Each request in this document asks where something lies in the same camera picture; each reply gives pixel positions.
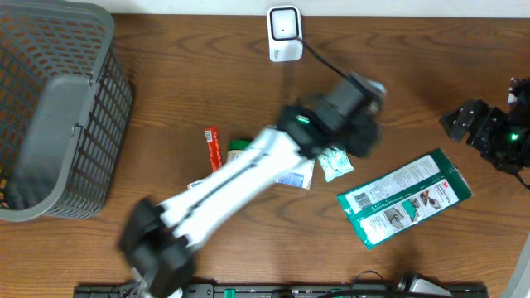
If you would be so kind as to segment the light blue wipes pack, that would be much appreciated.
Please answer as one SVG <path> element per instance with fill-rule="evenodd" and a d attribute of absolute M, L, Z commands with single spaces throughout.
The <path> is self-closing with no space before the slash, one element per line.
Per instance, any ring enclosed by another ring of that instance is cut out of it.
<path fill-rule="evenodd" d="M 325 173 L 327 182 L 354 170 L 347 153 L 336 147 L 326 148 L 317 159 Z"/>

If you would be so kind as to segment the blue white packet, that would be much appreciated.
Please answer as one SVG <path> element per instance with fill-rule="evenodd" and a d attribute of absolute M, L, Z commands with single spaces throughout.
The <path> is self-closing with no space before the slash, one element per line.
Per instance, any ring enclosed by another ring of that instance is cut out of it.
<path fill-rule="evenodd" d="M 281 185 L 288 185 L 296 188 L 309 190 L 311 188 L 314 166 L 314 160 L 305 161 L 297 168 L 289 171 L 284 176 L 278 178 L 276 182 Z"/>

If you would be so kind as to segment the green white 3M package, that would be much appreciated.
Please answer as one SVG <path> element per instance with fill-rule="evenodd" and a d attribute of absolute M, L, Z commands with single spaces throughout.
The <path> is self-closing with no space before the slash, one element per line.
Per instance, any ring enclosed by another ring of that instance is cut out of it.
<path fill-rule="evenodd" d="M 372 249 L 472 196 L 456 165 L 437 148 L 337 200 L 359 240 Z"/>

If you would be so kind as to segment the green lid jar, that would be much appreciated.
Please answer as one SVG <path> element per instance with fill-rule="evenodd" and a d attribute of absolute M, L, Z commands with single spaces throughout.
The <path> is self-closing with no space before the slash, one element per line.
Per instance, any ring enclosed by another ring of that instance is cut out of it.
<path fill-rule="evenodd" d="M 247 147 L 251 144 L 248 140 L 232 140 L 229 142 L 227 156 L 226 156 L 226 162 L 229 163 L 232 160 L 237 159 L 239 156 L 241 156 Z"/>

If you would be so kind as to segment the orange tissue packet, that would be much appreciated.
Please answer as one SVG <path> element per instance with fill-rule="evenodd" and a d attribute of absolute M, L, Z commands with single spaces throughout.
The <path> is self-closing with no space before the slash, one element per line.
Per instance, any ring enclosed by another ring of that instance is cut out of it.
<path fill-rule="evenodd" d="M 194 181 L 194 182 L 191 182 L 187 185 L 187 189 L 192 189 L 194 187 L 196 187 L 197 185 L 200 185 L 201 183 L 204 182 L 205 179 L 201 179 L 201 180 L 197 180 L 197 181 Z"/>

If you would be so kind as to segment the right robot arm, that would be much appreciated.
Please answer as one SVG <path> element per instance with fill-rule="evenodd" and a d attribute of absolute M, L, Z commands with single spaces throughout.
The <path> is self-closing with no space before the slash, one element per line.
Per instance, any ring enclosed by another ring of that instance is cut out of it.
<path fill-rule="evenodd" d="M 514 177 L 529 188 L 529 78 L 512 77 L 509 81 L 507 113 L 489 108 L 479 131 L 487 136 L 481 141 L 481 156 L 497 171 Z M 529 298 L 529 238 L 525 238 L 516 266 L 502 298 Z"/>

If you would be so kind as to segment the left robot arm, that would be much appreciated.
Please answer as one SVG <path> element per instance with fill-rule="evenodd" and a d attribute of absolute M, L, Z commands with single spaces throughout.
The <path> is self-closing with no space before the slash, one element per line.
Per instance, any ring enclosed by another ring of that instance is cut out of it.
<path fill-rule="evenodd" d="M 136 272 L 143 297 L 180 297 L 194 275 L 195 252 L 254 197 L 289 171 L 326 151 L 367 156 L 380 136 L 374 114 L 385 88 L 351 73 L 328 94 L 313 97 L 314 108 L 286 106 L 243 151 L 197 186 L 134 208 L 118 246 Z M 417 225 L 472 195 L 464 177 L 436 149 L 395 171 L 338 197 L 368 248 Z"/>

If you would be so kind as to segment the white barcode scanner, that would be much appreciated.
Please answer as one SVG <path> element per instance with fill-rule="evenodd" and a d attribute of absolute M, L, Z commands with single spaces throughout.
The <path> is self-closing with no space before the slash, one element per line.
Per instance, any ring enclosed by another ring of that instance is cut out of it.
<path fill-rule="evenodd" d="M 271 62 L 297 61 L 303 55 L 301 12 L 294 5 L 270 7 L 267 37 Z"/>

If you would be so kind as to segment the red stick sachet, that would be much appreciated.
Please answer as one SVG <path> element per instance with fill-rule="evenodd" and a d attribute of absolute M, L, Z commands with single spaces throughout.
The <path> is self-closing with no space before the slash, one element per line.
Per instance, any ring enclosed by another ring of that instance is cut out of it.
<path fill-rule="evenodd" d="M 219 142 L 219 131 L 216 127 L 207 127 L 204 130 L 209 152 L 210 165 L 213 172 L 219 170 L 223 165 L 222 151 Z"/>

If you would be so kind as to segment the grey plastic basket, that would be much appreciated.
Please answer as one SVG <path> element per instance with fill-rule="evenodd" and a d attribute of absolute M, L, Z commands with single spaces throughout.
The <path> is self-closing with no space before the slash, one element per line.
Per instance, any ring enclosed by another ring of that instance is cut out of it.
<path fill-rule="evenodd" d="M 86 219 L 105 205 L 133 92 L 102 7 L 1 4 L 1 217 Z"/>

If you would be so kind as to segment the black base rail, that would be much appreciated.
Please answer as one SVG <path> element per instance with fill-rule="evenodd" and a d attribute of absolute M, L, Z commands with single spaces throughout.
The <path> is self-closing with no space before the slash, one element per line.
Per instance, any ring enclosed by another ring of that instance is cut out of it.
<path fill-rule="evenodd" d="M 216 286 L 213 284 L 190 284 L 181 294 L 184 298 L 272 298 L 272 297 L 320 297 L 330 292 L 347 290 L 392 290 L 386 283 L 360 283 L 352 286 Z M 142 294 L 139 286 L 129 283 L 119 286 L 77 286 L 73 290 L 73 298 L 131 298 L 147 297 Z"/>

